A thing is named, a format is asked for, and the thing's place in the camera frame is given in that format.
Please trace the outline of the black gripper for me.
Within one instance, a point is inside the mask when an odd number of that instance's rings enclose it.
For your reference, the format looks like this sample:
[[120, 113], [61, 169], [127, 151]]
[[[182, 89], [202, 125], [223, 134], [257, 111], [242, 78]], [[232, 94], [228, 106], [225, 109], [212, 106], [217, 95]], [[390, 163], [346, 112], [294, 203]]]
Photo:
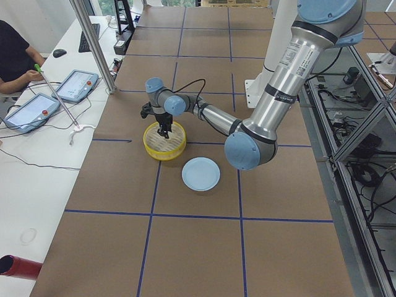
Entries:
[[171, 132], [171, 125], [173, 123], [173, 116], [165, 111], [164, 108], [161, 106], [153, 106], [153, 113], [154, 116], [159, 123], [159, 127], [157, 129], [157, 133], [166, 138], [169, 139], [169, 132]]

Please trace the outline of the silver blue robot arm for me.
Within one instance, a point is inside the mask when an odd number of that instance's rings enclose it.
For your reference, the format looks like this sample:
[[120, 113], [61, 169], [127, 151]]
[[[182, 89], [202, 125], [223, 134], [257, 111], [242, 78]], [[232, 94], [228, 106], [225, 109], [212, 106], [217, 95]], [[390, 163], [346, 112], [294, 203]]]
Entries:
[[269, 162], [277, 152], [276, 130], [321, 53], [355, 45], [364, 32], [366, 1], [298, 1], [296, 8], [291, 40], [249, 118], [240, 120], [199, 95], [179, 95], [158, 77], [145, 83], [149, 102], [141, 117], [155, 116], [158, 134], [167, 138], [173, 117], [190, 112], [227, 137], [225, 155], [233, 167], [251, 170]]

